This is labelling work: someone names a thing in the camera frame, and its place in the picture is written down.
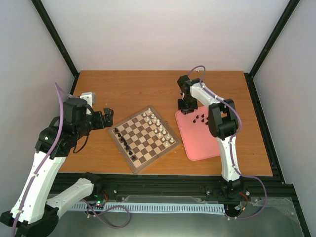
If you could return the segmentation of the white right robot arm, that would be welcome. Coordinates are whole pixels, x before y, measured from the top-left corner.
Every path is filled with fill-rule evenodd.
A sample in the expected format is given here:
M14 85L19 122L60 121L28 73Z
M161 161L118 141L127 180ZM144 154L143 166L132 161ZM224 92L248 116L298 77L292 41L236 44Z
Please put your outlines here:
M198 109L198 102L208 109L208 129L220 149L222 195L230 198L243 188L236 152L236 135L242 124L234 101L218 96L199 78L189 79L188 75L184 75L179 77L177 84L182 94L182 98L178 99L178 110L182 114L193 113Z

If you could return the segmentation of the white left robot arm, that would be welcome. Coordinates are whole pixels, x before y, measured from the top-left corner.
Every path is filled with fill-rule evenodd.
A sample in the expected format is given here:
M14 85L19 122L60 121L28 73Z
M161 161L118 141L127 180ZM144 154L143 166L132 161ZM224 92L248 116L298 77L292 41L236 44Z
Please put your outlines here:
M78 152L78 140L88 138L93 130L113 125L114 111L94 111L93 103L90 94L60 101L60 115L40 133L23 191L12 209L0 216L0 221L12 228L12 236L47 237L77 202L102 195L99 177L87 172L57 196L48 197L61 165L70 152Z

